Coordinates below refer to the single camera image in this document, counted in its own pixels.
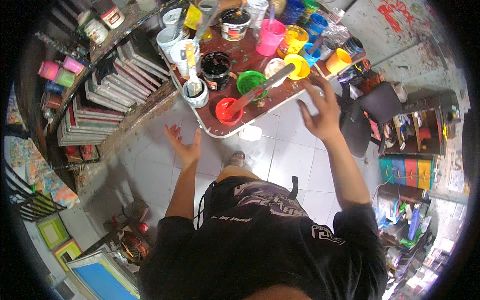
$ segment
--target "cloth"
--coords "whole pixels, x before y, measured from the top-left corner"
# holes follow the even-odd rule
[[[198,230],[190,219],[161,219],[140,267],[141,299],[243,299],[276,284],[312,299],[379,299],[386,268],[371,206],[338,212],[333,234],[289,194],[230,177],[213,188]]]

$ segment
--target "pink can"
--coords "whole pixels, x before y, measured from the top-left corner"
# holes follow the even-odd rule
[[[258,36],[257,45],[255,50],[264,56],[273,55],[283,39],[283,36],[287,32],[285,25],[277,20],[273,20],[272,30],[270,30],[270,20],[264,20],[262,22],[262,28]]]
[[[38,70],[38,75],[42,76],[45,79],[54,80],[57,76],[60,66],[56,63],[44,60],[40,65],[40,69]]]
[[[84,66],[74,60],[73,58],[67,56],[65,57],[65,60],[63,61],[63,67],[69,71],[72,71],[76,75],[80,74],[80,72],[83,70]]]

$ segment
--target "black chair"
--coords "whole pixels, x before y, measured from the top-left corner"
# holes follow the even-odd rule
[[[376,85],[368,94],[350,98],[350,87],[342,84],[343,96],[339,99],[340,131],[342,132],[350,152],[356,157],[363,157],[371,141],[379,146],[379,154],[385,151],[383,124],[403,112],[402,104],[388,82]],[[380,140],[372,137],[370,121],[363,112],[377,124]]]

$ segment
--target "hand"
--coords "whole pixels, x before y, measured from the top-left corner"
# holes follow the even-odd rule
[[[338,107],[336,96],[330,83],[321,76],[314,77],[313,81],[324,91],[325,97],[318,94],[310,81],[304,80],[302,83],[312,97],[313,103],[319,113],[312,116],[303,101],[297,100],[297,102],[300,106],[305,127],[307,127],[311,134],[321,139],[322,142],[327,143],[341,135],[339,127],[340,108]]]
[[[200,140],[202,137],[202,129],[198,128],[195,131],[195,135],[193,136],[193,144],[189,145],[181,143],[183,136],[178,136],[180,134],[180,129],[181,127],[177,128],[177,125],[173,125],[170,128],[165,125],[163,131],[165,132],[165,135],[167,135],[170,144],[172,144],[173,150],[175,150],[175,153],[181,159],[182,167],[188,168],[194,163],[198,162],[198,159],[200,158]]]

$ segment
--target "foot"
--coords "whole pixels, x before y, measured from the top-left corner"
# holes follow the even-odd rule
[[[229,166],[238,166],[238,167],[243,167],[243,161],[245,160],[245,153],[242,151],[236,151],[233,155],[232,158],[230,159],[230,163],[228,164]]]

